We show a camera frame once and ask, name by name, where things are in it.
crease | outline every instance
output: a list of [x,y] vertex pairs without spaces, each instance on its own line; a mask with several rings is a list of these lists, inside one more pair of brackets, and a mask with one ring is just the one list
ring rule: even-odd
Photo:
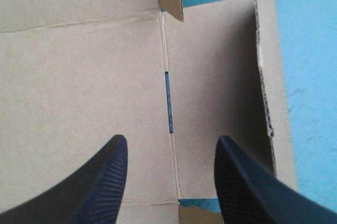
[[129,199],[129,200],[122,200],[122,203],[129,204],[129,205],[160,206],[160,205],[178,204],[178,200],[177,199],[152,199],[152,200]]
[[28,31],[39,31],[39,30],[46,30],[46,29],[55,29],[55,28],[63,28],[63,27],[74,27],[80,25],[87,25],[87,24],[105,24],[105,23],[118,23],[118,22],[137,22],[143,21],[148,19],[149,17],[153,16],[158,12],[158,9],[149,9],[146,11],[141,12],[138,15],[131,15],[125,16],[120,18],[106,18],[106,19],[92,19],[83,22],[68,22],[68,23],[61,23],[61,24],[53,24],[53,25],[41,25],[17,30],[3,30],[0,31],[0,34],[16,34],[21,32],[28,32]]
[[[158,22],[161,29],[161,42],[162,42],[162,54],[163,54],[163,62],[164,62],[164,71],[169,71],[169,60],[168,60],[168,49],[167,49],[167,38],[166,38],[166,22],[164,13],[160,12],[158,14]],[[172,161],[173,161],[173,169],[174,169],[174,177],[175,177],[175,188],[176,188],[176,196],[178,199],[181,198],[181,189],[180,189],[180,180],[179,180],[179,167],[178,160],[176,157],[176,144],[175,144],[175,135],[174,131],[170,134],[171,139],[171,150],[172,150]]]

corrugated edge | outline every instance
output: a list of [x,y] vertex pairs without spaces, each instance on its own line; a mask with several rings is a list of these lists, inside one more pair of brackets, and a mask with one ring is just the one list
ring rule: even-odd
[[[266,9],[269,12],[268,14],[266,13],[263,16],[264,19],[262,19],[260,11],[265,11]],[[275,0],[255,0],[255,15],[257,27],[257,62],[261,79],[267,133],[271,141],[275,176],[290,188],[297,190]],[[274,47],[266,46],[267,49],[263,48],[261,41],[261,22],[265,23],[263,27],[266,28],[266,31],[264,32],[274,35]],[[268,43],[273,43],[272,37],[270,37]],[[271,74],[271,69],[277,69],[278,74]],[[271,88],[273,85],[278,85],[279,90],[277,92],[275,92],[274,88]]]

cardboard box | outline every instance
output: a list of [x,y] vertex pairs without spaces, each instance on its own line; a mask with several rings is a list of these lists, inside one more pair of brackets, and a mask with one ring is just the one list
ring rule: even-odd
[[257,0],[257,49],[255,0],[184,15],[181,0],[1,2],[2,211],[67,177],[115,134],[129,148],[118,223],[178,223],[178,199],[216,198],[222,134],[295,188],[273,0]]

